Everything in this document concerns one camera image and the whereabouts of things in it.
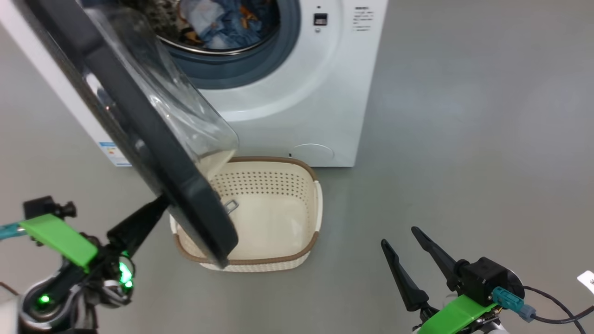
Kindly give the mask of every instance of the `blue connector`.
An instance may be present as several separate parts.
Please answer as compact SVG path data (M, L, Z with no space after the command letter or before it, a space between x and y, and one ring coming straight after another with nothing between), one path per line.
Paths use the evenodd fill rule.
M19 223L12 223L7 225L0 225L0 241L4 239L20 237L27 234Z
M493 289L492 296L493 302L516 312L524 321L531 322L534 320L532 319L532 315L536 314L536 310L530 305L524 305L524 300L520 297L500 286Z

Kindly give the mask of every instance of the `basket rim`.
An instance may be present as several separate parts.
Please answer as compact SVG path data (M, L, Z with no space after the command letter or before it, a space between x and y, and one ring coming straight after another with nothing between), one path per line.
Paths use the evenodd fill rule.
M228 163L234 162L280 162L297 165L306 170L314 181L318 181L318 177L314 170L308 164L301 160L293 159L291 157L275 157L275 156L237 156L232 157Z
M314 248L314 244L317 241L319 234L320 233L318 231L315 231L314 235L311 237L311 240L309 241L307 246L305 246L305 248L303 248L300 252L295 253L293 255L270 257L267 259L229 260L229 265L230 266L233 266L233 265L235 265L235 266L250 266L250 265L254 265L254 264L269 264L269 263L288 262L288 261L297 260L298 258L309 253L311 251L311 249ZM175 245L177 246L179 252L186 259L194 261L194 262L198 262L198 263L214 264L212 261L210 261L206 257L194 256L194 255L188 253L188 251L185 250L184 246L182 246L182 243L179 240L178 234L173 235L173 241L175 242Z
M318 182L318 177L316 176L314 170L307 165L305 162L301 161L301 160L297 160L297 159L293 159L290 157L272 157L272 156L243 156L243 157L233 157L231 158L231 160L229 160L228 163L234 163L234 162L280 162L280 163L290 163L292 165L297 165L303 169L305 169L309 175L312 178L313 182ZM295 253L293 255L287 255L287 256L280 256L280 257L270 257L267 259L253 259L253 260L229 260L229 265L236 265L236 266L249 266L249 265L254 265L254 264L269 264L269 263L278 263L278 262L287 262L287 261L294 261L297 260L298 258L306 255L307 253L309 253L311 251L312 248L314 248L314 244L316 242L316 240L318 239L320 232L319 231L314 231L313 236L311 237L309 243L307 244L307 246L305 246L305 248L303 248L301 251L299 251L298 253ZM181 244L181 241L179 239L179 234L174 233L173 234L173 241L175 243L175 245L177 246L179 252L181 253L181 255L183 257L185 257L188 260L194 261L194 262L198 262L198 263L208 263L208 264L214 264L212 261L210 261L208 258L206 257L201 257L201 256L195 256L190 254L185 248L184 246Z

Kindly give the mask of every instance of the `green led light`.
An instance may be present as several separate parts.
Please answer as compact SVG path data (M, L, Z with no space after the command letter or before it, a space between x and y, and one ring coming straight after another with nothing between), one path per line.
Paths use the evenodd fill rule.
M119 278L120 284L126 284L132 280L132 273L130 272L128 267L122 262L119 263L119 271L122 273L122 276L120 276Z
M37 300L37 302L39 303L39 305L45 305L48 304L49 302L51 302L52 300L49 298L48 295L42 295L41 297L39 297L39 299Z

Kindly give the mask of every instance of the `washing machine door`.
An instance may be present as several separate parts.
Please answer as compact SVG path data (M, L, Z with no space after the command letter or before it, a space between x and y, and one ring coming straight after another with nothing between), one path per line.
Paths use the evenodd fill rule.
M17 0L94 116L192 240L225 266L238 237L208 178L238 139L173 64L141 14Z

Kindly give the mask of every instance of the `laundry basket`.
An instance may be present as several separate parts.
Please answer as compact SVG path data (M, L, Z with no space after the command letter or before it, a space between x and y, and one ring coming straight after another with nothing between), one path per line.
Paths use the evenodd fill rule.
M210 181L230 213L239 243L226 272L293 269L309 256L322 223L322 189L314 171L295 159L236 157ZM211 263L173 217L173 239L181 254L208 269Z

